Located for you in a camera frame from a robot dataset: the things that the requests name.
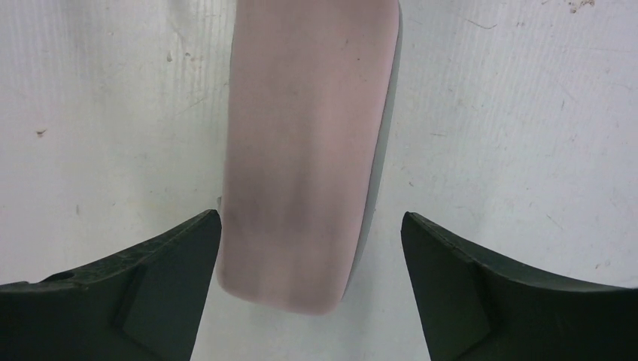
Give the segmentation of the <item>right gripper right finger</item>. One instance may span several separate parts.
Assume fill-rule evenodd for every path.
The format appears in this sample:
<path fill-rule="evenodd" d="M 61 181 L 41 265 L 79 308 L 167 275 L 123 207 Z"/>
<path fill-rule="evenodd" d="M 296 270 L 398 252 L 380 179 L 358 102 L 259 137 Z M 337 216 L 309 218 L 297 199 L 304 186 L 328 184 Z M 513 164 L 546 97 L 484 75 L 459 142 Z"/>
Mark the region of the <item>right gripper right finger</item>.
<path fill-rule="evenodd" d="M 556 275 L 415 212 L 401 241 L 433 360 L 635 360 L 637 291 Z"/>

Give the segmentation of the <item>pink zippered umbrella case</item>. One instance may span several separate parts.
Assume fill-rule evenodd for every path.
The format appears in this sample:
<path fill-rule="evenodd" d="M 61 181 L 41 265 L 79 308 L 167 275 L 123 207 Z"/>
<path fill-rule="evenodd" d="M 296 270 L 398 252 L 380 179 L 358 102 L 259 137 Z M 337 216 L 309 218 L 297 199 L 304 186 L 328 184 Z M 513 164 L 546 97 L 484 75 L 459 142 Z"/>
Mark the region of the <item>pink zippered umbrella case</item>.
<path fill-rule="evenodd" d="M 363 228 L 397 1 L 239 1 L 217 279 L 300 314 L 341 301 Z"/>

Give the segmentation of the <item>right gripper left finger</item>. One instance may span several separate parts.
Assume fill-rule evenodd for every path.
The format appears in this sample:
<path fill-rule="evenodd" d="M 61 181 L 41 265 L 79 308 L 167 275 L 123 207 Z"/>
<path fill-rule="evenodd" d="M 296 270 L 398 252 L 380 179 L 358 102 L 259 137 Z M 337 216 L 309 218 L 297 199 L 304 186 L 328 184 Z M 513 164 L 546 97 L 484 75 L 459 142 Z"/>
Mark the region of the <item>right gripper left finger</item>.
<path fill-rule="evenodd" d="M 220 244 L 207 210 L 105 258 L 1 287 L 3 360 L 189 360 Z"/>

